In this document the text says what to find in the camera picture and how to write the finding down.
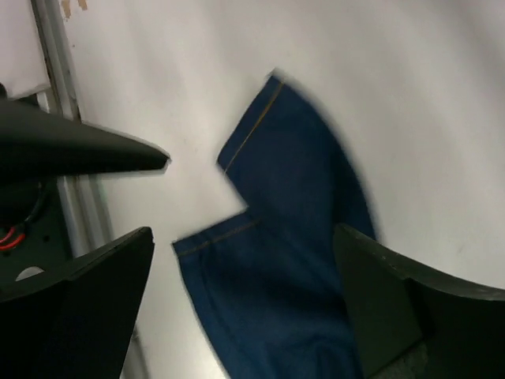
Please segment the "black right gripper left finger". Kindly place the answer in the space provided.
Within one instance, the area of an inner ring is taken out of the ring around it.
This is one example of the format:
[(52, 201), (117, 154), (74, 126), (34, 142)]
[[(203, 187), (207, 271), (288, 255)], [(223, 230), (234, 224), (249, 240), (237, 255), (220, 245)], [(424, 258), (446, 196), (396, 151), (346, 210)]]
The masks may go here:
[(118, 378), (155, 244), (140, 227), (1, 289), (3, 378)]

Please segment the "dark blue denim trousers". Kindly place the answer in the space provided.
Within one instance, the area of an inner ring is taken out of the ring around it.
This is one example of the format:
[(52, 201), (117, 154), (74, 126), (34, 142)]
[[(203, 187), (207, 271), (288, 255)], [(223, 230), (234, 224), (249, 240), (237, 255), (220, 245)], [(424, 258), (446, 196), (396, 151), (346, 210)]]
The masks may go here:
[(270, 76), (217, 159), (246, 210), (173, 244), (232, 378), (363, 375), (335, 263), (335, 226), (375, 236), (358, 177), (316, 108)]

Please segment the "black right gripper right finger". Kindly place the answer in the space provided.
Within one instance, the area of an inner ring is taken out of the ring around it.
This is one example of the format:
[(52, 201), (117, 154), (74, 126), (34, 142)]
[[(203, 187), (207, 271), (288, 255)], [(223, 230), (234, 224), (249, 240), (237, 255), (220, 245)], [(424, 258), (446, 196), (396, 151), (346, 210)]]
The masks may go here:
[(335, 228), (335, 260), (367, 378), (502, 378), (504, 291)]

